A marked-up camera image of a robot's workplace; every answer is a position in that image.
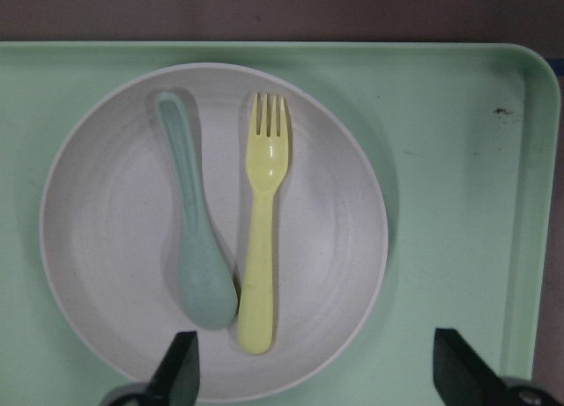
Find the fork handle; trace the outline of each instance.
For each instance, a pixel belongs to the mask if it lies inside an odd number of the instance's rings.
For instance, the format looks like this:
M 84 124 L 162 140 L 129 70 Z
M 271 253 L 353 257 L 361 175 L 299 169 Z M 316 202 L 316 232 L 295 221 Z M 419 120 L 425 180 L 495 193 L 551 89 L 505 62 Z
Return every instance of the fork handle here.
M 272 194 L 253 194 L 249 243 L 237 341 L 248 353 L 266 352 L 272 342 L 274 297 L 272 289 Z

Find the dark background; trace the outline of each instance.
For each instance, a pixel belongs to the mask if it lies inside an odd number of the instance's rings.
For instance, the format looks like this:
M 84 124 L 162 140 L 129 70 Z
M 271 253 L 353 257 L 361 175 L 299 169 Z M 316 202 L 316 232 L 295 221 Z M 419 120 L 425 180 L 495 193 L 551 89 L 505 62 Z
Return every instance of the dark background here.
M 0 0 L 0 41 L 137 40 L 510 42 L 556 64 L 564 0 Z M 533 378 L 562 400 L 561 138 L 554 178 Z

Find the green tray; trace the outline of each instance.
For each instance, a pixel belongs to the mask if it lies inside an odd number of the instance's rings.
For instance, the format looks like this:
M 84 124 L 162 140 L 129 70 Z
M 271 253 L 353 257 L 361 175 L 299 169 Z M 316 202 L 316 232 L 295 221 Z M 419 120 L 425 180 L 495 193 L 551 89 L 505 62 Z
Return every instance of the green tray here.
M 75 336 L 41 265 L 48 168 L 118 85 L 192 62 L 246 65 L 328 107 L 382 186 L 390 255 L 366 326 L 275 405 L 441 404 L 435 327 L 457 328 L 497 372 L 529 378 L 560 112 L 526 48 L 485 44 L 0 43 L 0 403 L 98 404 L 127 381 Z

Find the yellow fork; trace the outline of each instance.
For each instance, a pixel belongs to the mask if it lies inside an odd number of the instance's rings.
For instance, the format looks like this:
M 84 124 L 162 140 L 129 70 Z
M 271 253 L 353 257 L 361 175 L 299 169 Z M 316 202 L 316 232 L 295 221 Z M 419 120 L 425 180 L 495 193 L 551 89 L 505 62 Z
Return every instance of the yellow fork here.
M 260 121 L 257 110 L 258 94 L 247 141 L 246 169 L 253 206 L 237 324 L 239 345 L 255 355 L 267 351 L 272 343 L 272 207 L 288 169 L 286 100 L 264 95 Z

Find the round plate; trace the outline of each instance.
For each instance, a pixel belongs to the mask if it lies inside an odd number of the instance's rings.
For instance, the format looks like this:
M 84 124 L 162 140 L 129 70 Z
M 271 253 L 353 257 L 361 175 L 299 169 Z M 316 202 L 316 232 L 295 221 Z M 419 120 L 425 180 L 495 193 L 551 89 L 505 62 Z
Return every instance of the round plate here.
M 154 95 L 176 91 L 201 140 L 204 192 L 229 265 L 241 279 L 251 194 L 244 170 L 254 92 L 286 96 L 292 153 L 275 210 L 276 328 L 261 356 L 236 322 L 197 328 L 176 294 L 178 200 Z M 41 254 L 67 320 L 102 359 L 148 380 L 177 331 L 197 329 L 202 402 L 235 402 L 294 386 L 351 342 L 380 290 L 388 228 L 374 171 L 319 102 L 258 70 L 178 65 L 110 93 L 70 133 L 41 205 Z

